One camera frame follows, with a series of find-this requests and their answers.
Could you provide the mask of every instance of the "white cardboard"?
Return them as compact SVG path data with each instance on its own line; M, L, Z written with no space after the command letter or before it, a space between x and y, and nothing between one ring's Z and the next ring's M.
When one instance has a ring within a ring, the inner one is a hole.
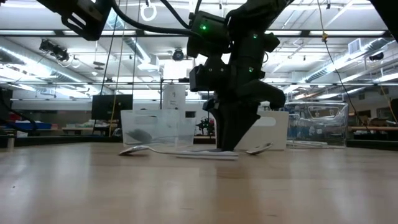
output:
M240 140L235 149L251 149L273 142L270 149L284 150L287 141L289 113L282 111L261 111L261 116Z

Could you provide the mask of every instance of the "computer monitor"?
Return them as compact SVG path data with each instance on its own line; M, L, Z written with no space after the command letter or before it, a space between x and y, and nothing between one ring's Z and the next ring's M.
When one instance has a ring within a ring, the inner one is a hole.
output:
M112 119L114 95L93 96L91 118L110 120ZM132 95L116 95L116 106L113 119L121 119L121 110L132 110Z

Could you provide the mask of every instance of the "table surface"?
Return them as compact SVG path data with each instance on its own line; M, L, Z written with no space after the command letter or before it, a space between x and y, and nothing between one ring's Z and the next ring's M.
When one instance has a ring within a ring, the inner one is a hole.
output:
M268 151L179 159L121 144L0 154L1 223L395 223L398 153Z

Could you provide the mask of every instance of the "transparent box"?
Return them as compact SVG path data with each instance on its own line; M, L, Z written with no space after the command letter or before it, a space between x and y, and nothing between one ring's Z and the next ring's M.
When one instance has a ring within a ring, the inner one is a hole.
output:
M177 110L122 110L124 147L156 144L177 148Z
M181 118L178 123L177 149L185 149L193 146L195 137L196 118Z
M178 110L123 110L121 119L124 147L193 146L196 118L181 118Z
M341 148L346 146L347 103L288 102L288 147Z

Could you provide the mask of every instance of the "fluorescent light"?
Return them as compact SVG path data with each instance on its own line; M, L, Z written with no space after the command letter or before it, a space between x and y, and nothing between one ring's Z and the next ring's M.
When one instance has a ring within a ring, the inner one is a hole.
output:
M356 88L356 89L353 89L353 90L347 91L347 93L348 93L348 94L352 94L352 93L355 93L355 92L357 92L357 91L359 91L359 90L363 90L363 89L365 89L365 87Z
M77 35L77 33L75 33L75 31L72 31L72 30L65 30L62 32L64 35ZM124 32L124 35L135 35L136 34L136 31L134 31L134 30L115 30L114 34L115 35L123 35L123 32ZM114 34L113 34L113 30L103 30L101 33L101 35L114 35Z
M19 85L11 85L9 84L9 86L15 87L15 88L21 88L23 90L29 90L29 91L36 91L34 88L27 86L27 85L23 85L23 84L19 84Z
M64 35L77 35L77 33L75 33L75 31L72 30L66 30L66 31L62 31Z
M349 77L347 77L347 78L344 78L344 79L342 79L341 81L344 83L344 82L349 82L349 81L351 81L351 80L354 80L354 79L356 79L356 78L358 78L358 77L360 77L361 75L352 75L352 76L349 76Z
M161 34L161 33L156 33L156 32L151 32L151 31L144 31L145 35L175 35L175 34Z
M87 98L87 95L85 95L83 93L79 93L78 91L69 90L69 89L65 89L65 88L57 88L56 92L61 93L65 96L72 96L75 98Z
M135 35L136 31L134 30L115 30L113 34L113 30L104 30L101 35Z
M274 35L300 35L299 30L267 30L266 34L274 33Z
M339 95L339 93L330 93L330 94L325 94L325 95L318 96L317 99L320 99L320 100L329 99L329 98L332 98L332 97L335 97L335 96L338 96L338 95Z
M348 36L353 36L353 35L383 35L386 31L384 30L326 30L325 33L328 35L348 35ZM320 31L311 31L310 35L322 35L323 32Z
M0 35L55 35L52 30L0 30Z
M393 80L398 78L398 73L394 73L391 75L384 75L383 77L380 78L376 78L373 80L373 82L378 83L378 82L385 82L385 81L389 81L389 80Z

